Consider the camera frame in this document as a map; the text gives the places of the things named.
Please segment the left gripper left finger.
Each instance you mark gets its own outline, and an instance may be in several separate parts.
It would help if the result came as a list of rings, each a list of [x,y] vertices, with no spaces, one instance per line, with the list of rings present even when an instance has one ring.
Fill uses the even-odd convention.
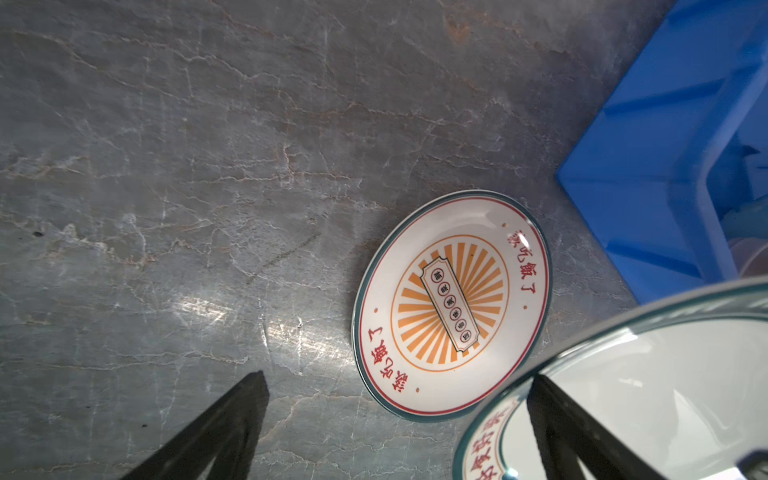
[[[246,375],[127,479],[246,479],[269,403],[263,372]]]

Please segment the green rimmed white plate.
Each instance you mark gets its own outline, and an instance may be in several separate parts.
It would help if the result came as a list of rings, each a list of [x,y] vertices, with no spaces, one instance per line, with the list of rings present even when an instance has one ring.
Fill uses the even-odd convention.
[[[527,410],[544,375],[662,475],[767,475],[767,281],[687,292],[611,319],[515,374],[463,434],[456,479],[548,479]]]

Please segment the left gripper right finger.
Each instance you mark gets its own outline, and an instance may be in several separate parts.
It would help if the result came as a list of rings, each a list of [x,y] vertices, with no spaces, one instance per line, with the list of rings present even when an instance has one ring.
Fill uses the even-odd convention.
[[[533,377],[527,410],[548,479],[662,477],[544,375]]]

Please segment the blue plastic bin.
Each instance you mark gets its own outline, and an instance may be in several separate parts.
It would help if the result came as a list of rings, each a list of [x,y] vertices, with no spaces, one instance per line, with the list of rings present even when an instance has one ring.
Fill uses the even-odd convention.
[[[767,5],[680,1],[558,180],[636,300],[744,270],[767,235]]]

